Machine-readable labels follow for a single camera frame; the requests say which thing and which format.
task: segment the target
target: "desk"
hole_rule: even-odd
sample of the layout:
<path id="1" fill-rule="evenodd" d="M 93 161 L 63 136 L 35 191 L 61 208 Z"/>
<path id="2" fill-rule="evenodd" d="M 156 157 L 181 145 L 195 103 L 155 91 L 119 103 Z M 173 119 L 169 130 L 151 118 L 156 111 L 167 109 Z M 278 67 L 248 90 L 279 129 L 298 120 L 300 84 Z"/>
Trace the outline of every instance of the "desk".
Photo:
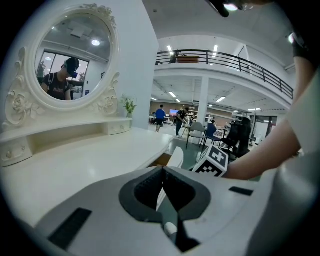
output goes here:
<path id="1" fill-rule="evenodd" d="M 135 127 L 121 134 L 91 135 L 3 167 L 2 188 L 12 213 L 34 227 L 85 187 L 148 167 L 171 140 L 171 135 Z"/>
<path id="2" fill-rule="evenodd" d="M 178 56 L 178 63 L 199 63 L 199 56 Z"/>
<path id="3" fill-rule="evenodd" d="M 153 120 L 154 120 L 154 119 L 157 119 L 157 118 L 156 118 L 155 116 L 151 116 L 151 115 L 149 115 L 149 124 L 150 124 L 150 125 L 152 125 L 152 124 L 151 124 L 151 119 L 153 119 Z"/>
<path id="4" fill-rule="evenodd" d="M 171 118 L 170 116 L 165 116 L 165 117 L 164 117 L 164 120 L 163 120 L 163 123 L 164 123 L 164 122 L 165 122 L 165 120 L 167 119 L 168 124 L 169 124 L 170 118 Z"/>

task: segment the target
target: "black rubber pad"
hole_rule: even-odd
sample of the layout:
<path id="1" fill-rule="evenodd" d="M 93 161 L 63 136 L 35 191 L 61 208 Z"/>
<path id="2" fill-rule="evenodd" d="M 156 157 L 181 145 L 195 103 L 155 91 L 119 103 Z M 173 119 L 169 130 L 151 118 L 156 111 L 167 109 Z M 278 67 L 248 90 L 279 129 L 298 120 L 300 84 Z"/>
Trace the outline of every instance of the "black rubber pad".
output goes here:
<path id="1" fill-rule="evenodd" d="M 54 245 L 66 250 L 89 218 L 91 210 L 76 209 L 48 238 Z"/>
<path id="2" fill-rule="evenodd" d="M 238 194 L 245 195 L 245 196 L 251 196 L 252 193 L 254 192 L 253 190 L 241 188 L 241 187 L 237 187 L 237 186 L 233 186 L 229 190 L 232 192 L 238 193 Z"/>

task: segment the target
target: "gray plastic part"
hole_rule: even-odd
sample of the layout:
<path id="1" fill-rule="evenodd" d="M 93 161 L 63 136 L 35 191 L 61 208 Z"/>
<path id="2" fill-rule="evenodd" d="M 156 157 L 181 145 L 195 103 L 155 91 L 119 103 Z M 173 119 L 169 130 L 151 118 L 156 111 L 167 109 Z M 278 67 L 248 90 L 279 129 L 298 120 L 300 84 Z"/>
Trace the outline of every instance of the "gray plastic part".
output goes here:
<path id="1" fill-rule="evenodd" d="M 77 208 L 92 211 L 68 252 L 77 256 L 244 256 L 264 255 L 278 246 L 312 207 L 319 187 L 319 154 L 287 161 L 260 182 L 230 180 L 183 169 L 172 170 L 206 186 L 211 202 L 200 218 L 184 221 L 188 237 L 201 244 L 182 253 L 160 223 L 136 221 L 121 206 L 127 182 L 154 167 L 94 183 L 50 211 L 36 226 L 48 237 Z M 253 190 L 251 196 L 229 191 Z"/>

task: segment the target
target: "office chair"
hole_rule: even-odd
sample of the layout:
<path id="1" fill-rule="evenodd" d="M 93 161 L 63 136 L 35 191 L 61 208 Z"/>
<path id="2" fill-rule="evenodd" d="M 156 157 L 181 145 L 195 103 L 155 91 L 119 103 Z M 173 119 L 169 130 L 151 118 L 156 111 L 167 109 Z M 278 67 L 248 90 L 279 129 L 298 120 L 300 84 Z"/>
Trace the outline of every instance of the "office chair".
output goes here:
<path id="1" fill-rule="evenodd" d="M 204 140 L 204 144 L 203 144 L 202 150 L 204 150 L 204 147 L 206 145 L 207 139 L 212 140 L 213 144 L 215 144 L 215 142 L 221 141 L 220 138 L 214 136 L 216 131 L 217 131 L 217 128 L 214 126 L 214 124 L 213 123 L 208 123 L 208 125 L 206 127 L 205 140 Z"/>
<path id="2" fill-rule="evenodd" d="M 240 122 L 236 121 L 235 123 L 231 124 L 229 134 L 226 138 L 222 138 L 221 141 L 227 145 L 227 150 L 221 148 L 221 150 L 225 151 L 227 154 L 230 153 L 230 148 L 233 148 L 237 145 L 239 140 L 239 127 Z"/>
<path id="3" fill-rule="evenodd" d="M 242 125 L 239 126 L 238 138 L 239 138 L 239 147 L 233 149 L 233 154 L 237 157 L 243 157 L 245 154 L 249 153 L 248 149 L 250 133 L 251 133 L 251 121 L 247 118 L 243 118 Z"/>
<path id="4" fill-rule="evenodd" d="M 199 139 L 205 139 L 205 135 L 202 135 L 202 134 L 194 134 L 194 133 L 191 133 L 190 132 L 194 132 L 194 131 L 199 131 L 201 133 L 205 133 L 206 132 L 206 129 L 203 127 L 202 123 L 200 122 L 194 122 L 189 131 L 188 131 L 188 138 L 186 139 L 186 147 L 185 149 L 188 148 L 188 142 L 189 142 L 189 137 L 193 137 L 193 138 L 199 138 Z"/>

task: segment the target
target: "window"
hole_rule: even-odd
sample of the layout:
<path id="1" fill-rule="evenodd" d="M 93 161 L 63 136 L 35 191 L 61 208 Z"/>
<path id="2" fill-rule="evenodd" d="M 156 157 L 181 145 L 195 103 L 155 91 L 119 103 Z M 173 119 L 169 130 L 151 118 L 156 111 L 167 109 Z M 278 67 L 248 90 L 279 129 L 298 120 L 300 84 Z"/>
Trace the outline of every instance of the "window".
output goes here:
<path id="1" fill-rule="evenodd" d="M 59 72 L 64 62 L 69 58 L 71 58 L 71 56 L 45 51 L 42 55 L 37 71 L 38 80 L 44 78 L 48 74 Z M 84 83 L 89 62 L 81 60 L 79 58 L 78 60 L 79 68 L 76 71 L 78 73 L 78 76 L 75 79 L 70 77 L 68 78 L 68 80 Z"/>

